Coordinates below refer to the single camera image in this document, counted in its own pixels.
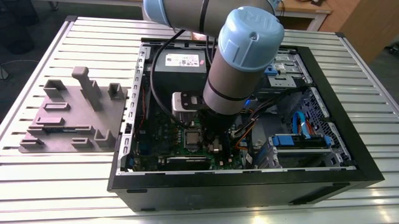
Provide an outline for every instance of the white sticker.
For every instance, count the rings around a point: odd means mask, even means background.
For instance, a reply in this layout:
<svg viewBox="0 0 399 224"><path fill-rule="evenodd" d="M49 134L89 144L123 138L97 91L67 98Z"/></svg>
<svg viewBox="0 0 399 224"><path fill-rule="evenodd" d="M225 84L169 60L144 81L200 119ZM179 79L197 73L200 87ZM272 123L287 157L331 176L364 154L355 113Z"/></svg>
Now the white sticker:
<svg viewBox="0 0 399 224"><path fill-rule="evenodd" d="M250 156L250 153L247 153L246 159L247 159L248 163L252 164L252 157Z"/></svg>
<svg viewBox="0 0 399 224"><path fill-rule="evenodd" d="M167 54L165 66L180 66L180 67L199 67L200 62L199 55L180 55L180 54Z"/></svg>

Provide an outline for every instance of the robotic arm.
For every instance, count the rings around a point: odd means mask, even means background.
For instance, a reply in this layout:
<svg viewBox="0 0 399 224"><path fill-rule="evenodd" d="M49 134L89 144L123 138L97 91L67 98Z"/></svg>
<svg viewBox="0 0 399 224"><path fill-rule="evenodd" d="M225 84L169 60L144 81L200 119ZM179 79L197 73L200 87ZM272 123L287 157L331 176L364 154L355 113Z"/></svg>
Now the robotic arm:
<svg viewBox="0 0 399 224"><path fill-rule="evenodd" d="M149 19L219 37L203 99L203 125L215 134L232 125L284 37L275 17L280 0L144 0Z"/></svg>

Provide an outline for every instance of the desk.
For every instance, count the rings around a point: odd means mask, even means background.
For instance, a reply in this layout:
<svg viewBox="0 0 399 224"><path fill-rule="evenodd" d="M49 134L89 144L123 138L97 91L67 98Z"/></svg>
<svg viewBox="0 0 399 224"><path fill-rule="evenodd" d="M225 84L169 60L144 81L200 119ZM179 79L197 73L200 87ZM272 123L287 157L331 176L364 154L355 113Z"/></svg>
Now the desk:
<svg viewBox="0 0 399 224"><path fill-rule="evenodd" d="M312 19L308 27L303 27L307 31L318 31L327 15L332 13L332 9L324 2L322 6L315 6L310 1L299 1L299 0L284 0L286 12L284 17L295 17L295 18L308 18ZM282 14L282 4L279 5L278 15Z"/></svg>
<svg viewBox="0 0 399 224"><path fill-rule="evenodd" d="M73 2L87 4L104 4L119 6L136 6L143 9L143 0L57 0L59 2ZM286 17L308 18L312 19L308 31L318 31L328 14L332 13L332 9L324 2L320 7L311 4L311 2L302 2L299 0L284 0L286 4ZM282 4L279 6L276 14L282 13ZM149 20L143 11L143 19Z"/></svg>
<svg viewBox="0 0 399 224"><path fill-rule="evenodd" d="M283 44L311 48L386 181L315 204L264 208L132 212L107 192L113 153L21 154L48 79L79 85L75 66L99 86L131 87L141 37L169 38L149 21L80 17L65 21L0 124L0 221L80 224L394 223L399 220L398 105L347 41L334 33L287 30ZM189 39L189 33L181 38Z"/></svg>

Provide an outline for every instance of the wire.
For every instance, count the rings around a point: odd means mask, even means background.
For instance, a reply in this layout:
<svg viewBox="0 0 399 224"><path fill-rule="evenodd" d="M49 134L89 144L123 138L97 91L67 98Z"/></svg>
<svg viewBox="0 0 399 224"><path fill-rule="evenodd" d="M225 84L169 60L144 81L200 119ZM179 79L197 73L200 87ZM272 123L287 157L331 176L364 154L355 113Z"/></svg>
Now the wire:
<svg viewBox="0 0 399 224"><path fill-rule="evenodd" d="M284 16L286 14L286 4L284 4L284 0L282 0L282 13L280 16Z"/></svg>
<svg viewBox="0 0 399 224"><path fill-rule="evenodd" d="M213 44L212 44L212 62L213 62L213 58L215 58L215 54L216 54L216 41L217 41L217 38L213 39Z"/></svg>
<svg viewBox="0 0 399 224"><path fill-rule="evenodd" d="M135 135L136 135L137 132L140 131L141 126L143 126L143 123L144 123L144 120L145 120L145 91L144 91L144 87L141 87L141 91L143 91L143 93L141 93L141 95L143 95L143 103L141 103L141 104L143 104L143 118L141 118L141 122L140 122L140 125L139 125L139 129L137 129Z"/></svg>
<svg viewBox="0 0 399 224"><path fill-rule="evenodd" d="M7 64L11 64L11 63L15 63L15 62L36 62L36 63L39 63L39 61L35 61L35 60L13 60L13 61L1 63L1 66L7 65Z"/></svg>
<svg viewBox="0 0 399 224"><path fill-rule="evenodd" d="M12 79L11 74L8 74L8 77L4 78L4 74L3 74L3 69L4 68L3 67L4 67L4 65L15 63L15 62L36 62L36 63L39 63L39 61L35 61L35 60L13 60L13 61L5 62L5 63L0 63L0 76L1 76L3 82L8 82Z"/></svg>
<svg viewBox="0 0 399 224"><path fill-rule="evenodd" d="M151 66L151 72L149 72L149 86L151 86L151 93L153 95L155 101L157 103L157 105L160 106L163 112L165 113L165 115L175 121L175 123L177 125L180 125L184 128L189 128L188 125L183 124L181 121L179 121L179 119L173 116L173 114L171 113L171 111L168 110L168 108L164 106L164 104L161 103L160 98L156 95L156 91L155 91L155 85L153 85L153 74L155 74L155 66L156 66L156 61L157 58L160 57L161 51L167 48L167 46L169 45L169 43L185 32L185 30L180 30L179 33L176 33L176 35L163 44L161 48L157 50L156 54L155 54L155 58L152 61L152 66Z"/></svg>
<svg viewBox="0 0 399 224"><path fill-rule="evenodd" d="M239 141L236 142L235 148L237 148L239 143L241 142L241 140L244 139L246 135L248 134L248 132L252 130L255 124L248 128L248 130L246 131L246 133L243 134L241 138L239 139Z"/></svg>
<svg viewBox="0 0 399 224"><path fill-rule="evenodd" d="M205 39L205 46L207 46L207 49L205 49L207 60L208 60L209 65L212 65L212 58L209 56L209 36L207 36L207 39Z"/></svg>
<svg viewBox="0 0 399 224"><path fill-rule="evenodd" d="M259 118L259 113L262 113L262 111L267 110L270 107L272 107L278 101L288 96L290 94L295 93L295 92L302 92L308 88L308 86L302 86L298 87L295 89L288 89L284 92L282 92L279 95L276 95L275 97L270 98L267 101L264 101L258 108L254 110L254 112L250 115L250 122L244 125L244 127L239 128L236 130L236 133L240 133L243 130L246 130L247 127L250 127L258 120Z"/></svg>

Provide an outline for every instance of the aluminum table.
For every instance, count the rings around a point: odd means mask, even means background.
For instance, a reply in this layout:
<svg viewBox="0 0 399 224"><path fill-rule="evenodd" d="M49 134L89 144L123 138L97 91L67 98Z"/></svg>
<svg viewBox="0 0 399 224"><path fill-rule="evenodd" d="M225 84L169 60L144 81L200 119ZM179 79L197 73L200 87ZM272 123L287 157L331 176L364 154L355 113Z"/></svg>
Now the aluminum table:
<svg viewBox="0 0 399 224"><path fill-rule="evenodd" d="M68 17L0 125L0 222L394 223L399 222L399 107L346 38L287 30L286 45L311 48L386 181L315 205L132 212L107 192L113 153L21 154L17 150L48 79L79 85L75 66L100 86L131 87L141 37L175 32L149 21ZM181 38L189 39L189 33Z"/></svg>

